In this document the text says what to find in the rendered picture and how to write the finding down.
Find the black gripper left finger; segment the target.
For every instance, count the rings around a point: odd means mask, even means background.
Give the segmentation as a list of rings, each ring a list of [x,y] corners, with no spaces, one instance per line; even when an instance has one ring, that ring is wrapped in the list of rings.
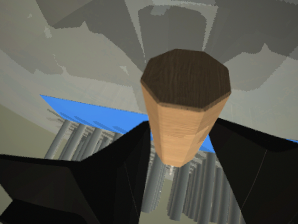
[[[80,214],[88,224],[138,224],[150,155],[149,121],[82,159],[0,155],[8,196]]]

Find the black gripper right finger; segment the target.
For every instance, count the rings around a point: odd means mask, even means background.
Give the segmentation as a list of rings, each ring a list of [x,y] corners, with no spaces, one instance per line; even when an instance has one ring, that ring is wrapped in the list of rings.
[[[298,143],[222,117],[209,137],[245,224],[295,224]]]

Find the blue flat strip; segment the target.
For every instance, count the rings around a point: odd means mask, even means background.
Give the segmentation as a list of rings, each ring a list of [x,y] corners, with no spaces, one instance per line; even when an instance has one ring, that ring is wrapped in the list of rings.
[[[57,115],[61,115],[63,119],[93,125],[93,127],[108,129],[108,131],[128,133],[137,125],[148,121],[148,116],[142,115],[142,113],[100,107],[100,105],[81,103],[81,101],[57,99],[57,97],[52,96],[40,96],[48,104],[51,104]],[[205,152],[216,152],[210,141],[212,140],[210,140],[209,135],[206,136],[204,143],[198,149]]]

